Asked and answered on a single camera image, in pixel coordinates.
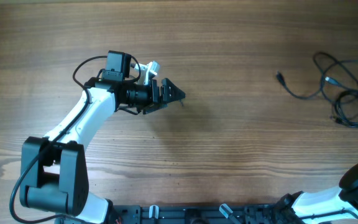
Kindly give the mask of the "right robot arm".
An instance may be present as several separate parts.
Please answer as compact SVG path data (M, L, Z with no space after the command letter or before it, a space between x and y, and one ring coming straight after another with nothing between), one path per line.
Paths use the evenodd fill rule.
M329 223L358 220L358 164L350 168L337 187L319 192L286 194L271 212L272 223Z

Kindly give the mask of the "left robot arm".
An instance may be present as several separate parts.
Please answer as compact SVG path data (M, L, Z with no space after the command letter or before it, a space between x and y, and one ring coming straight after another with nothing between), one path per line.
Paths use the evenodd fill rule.
M117 111L149 114L181 101L185 92L164 78L159 65L140 64L127 53L109 51L106 65L81 84L82 95L61 121L41 138L22 145L21 174L12 190L9 212L17 217L14 201L43 210L62 223L120 223L112 201L89 191L85 152L102 124Z

